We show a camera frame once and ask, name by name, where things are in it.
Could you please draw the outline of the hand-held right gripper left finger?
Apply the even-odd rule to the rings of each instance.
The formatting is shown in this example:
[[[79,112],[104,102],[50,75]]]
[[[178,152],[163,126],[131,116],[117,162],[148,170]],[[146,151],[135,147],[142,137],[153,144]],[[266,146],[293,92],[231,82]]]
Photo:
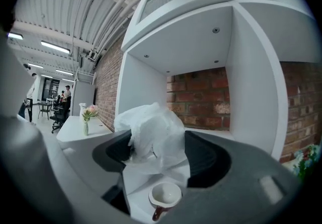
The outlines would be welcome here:
[[[119,131],[100,137],[60,142],[71,167],[80,179],[102,200],[130,214],[123,177],[130,157],[131,131]]]

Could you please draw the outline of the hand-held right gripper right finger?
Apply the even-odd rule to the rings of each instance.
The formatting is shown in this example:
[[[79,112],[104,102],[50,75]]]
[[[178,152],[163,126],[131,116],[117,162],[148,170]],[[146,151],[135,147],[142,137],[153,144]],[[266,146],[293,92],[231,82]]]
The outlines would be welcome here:
[[[185,153],[184,196],[160,224],[270,224],[301,186],[268,153],[245,143],[186,131]]]

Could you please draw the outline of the white side table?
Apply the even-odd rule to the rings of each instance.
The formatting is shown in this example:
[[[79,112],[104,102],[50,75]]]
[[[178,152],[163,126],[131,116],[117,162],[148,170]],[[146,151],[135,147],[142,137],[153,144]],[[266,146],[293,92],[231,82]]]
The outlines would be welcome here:
[[[92,152],[113,134],[98,117],[91,118],[88,122],[88,135],[85,135],[84,127],[85,124],[78,116],[68,117],[56,137],[63,151]]]

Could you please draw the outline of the glass vase with pink flowers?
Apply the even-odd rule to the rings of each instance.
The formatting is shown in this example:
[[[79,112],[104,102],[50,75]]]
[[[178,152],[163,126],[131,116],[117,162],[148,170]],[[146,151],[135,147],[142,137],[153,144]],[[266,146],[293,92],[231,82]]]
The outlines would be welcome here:
[[[98,108],[96,105],[91,105],[91,106],[85,108],[85,110],[81,114],[83,124],[84,124],[83,132],[84,132],[85,136],[87,136],[89,133],[88,122],[90,121],[91,118],[96,117],[97,114],[98,114]]]

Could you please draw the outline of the potted flowers in cream pot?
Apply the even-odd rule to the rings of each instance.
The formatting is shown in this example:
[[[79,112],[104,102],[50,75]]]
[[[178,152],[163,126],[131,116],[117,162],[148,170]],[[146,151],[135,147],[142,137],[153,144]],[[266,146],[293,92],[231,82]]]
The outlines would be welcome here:
[[[320,160],[321,147],[320,145],[312,144],[304,150],[296,151],[293,156],[294,159],[283,163],[283,166],[302,182],[305,182],[313,173],[316,164]]]

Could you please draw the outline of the white and brown cup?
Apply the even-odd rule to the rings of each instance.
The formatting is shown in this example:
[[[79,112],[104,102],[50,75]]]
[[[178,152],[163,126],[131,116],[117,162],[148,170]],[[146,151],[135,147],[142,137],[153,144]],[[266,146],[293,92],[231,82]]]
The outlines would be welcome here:
[[[183,198],[180,187],[171,182],[161,182],[151,188],[148,194],[150,204],[154,207],[153,221],[174,208]]]

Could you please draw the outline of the black office chair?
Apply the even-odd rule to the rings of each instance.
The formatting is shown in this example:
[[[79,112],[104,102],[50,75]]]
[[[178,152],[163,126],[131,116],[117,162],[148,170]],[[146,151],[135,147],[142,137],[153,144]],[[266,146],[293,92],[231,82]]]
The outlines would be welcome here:
[[[64,102],[62,106],[58,106],[54,111],[54,115],[50,117],[51,120],[54,120],[51,131],[52,134],[55,130],[61,129],[69,117],[70,103],[71,97],[68,97],[66,102]]]

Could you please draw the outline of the white hutch shelf unit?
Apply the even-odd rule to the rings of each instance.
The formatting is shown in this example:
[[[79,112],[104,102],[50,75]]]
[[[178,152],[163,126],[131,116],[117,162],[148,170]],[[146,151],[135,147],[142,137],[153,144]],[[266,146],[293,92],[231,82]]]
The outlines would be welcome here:
[[[303,0],[232,0],[229,2],[239,3],[254,17],[272,43],[280,64],[283,61],[308,63],[322,61],[322,36],[316,20]],[[229,137],[230,130],[228,137],[223,137],[217,131],[205,129],[191,131],[232,140]]]

